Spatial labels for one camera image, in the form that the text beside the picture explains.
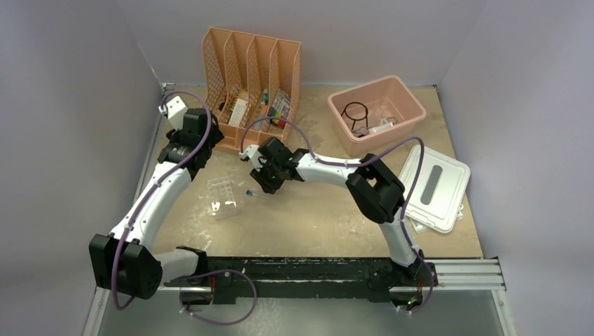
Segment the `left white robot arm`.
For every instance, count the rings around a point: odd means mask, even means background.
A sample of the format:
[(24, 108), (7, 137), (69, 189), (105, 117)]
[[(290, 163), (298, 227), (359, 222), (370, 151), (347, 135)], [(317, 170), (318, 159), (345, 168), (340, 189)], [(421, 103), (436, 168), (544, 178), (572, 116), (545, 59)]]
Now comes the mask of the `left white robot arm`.
[(190, 108), (182, 96), (182, 91), (172, 91), (158, 107), (173, 128), (145, 189), (109, 234), (96, 234), (89, 243), (96, 285), (113, 296), (147, 300), (174, 279), (183, 278), (191, 286), (208, 280), (204, 251), (185, 246), (158, 255), (151, 251), (174, 203), (224, 138), (206, 101), (195, 94), (202, 107)]

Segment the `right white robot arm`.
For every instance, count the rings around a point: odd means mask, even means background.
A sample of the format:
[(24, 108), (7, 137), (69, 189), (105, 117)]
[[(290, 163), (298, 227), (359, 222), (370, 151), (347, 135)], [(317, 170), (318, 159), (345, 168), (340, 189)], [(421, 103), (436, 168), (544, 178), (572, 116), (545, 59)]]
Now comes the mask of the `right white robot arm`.
[(261, 145), (252, 144), (239, 157), (250, 162), (251, 177), (263, 192), (276, 193), (285, 181), (322, 182), (345, 188), (358, 210), (377, 223), (387, 242), (394, 278), (409, 285), (421, 274), (422, 251), (403, 222), (408, 204), (405, 185), (374, 154), (360, 159), (340, 159), (318, 155), (311, 150), (289, 150), (270, 137)]

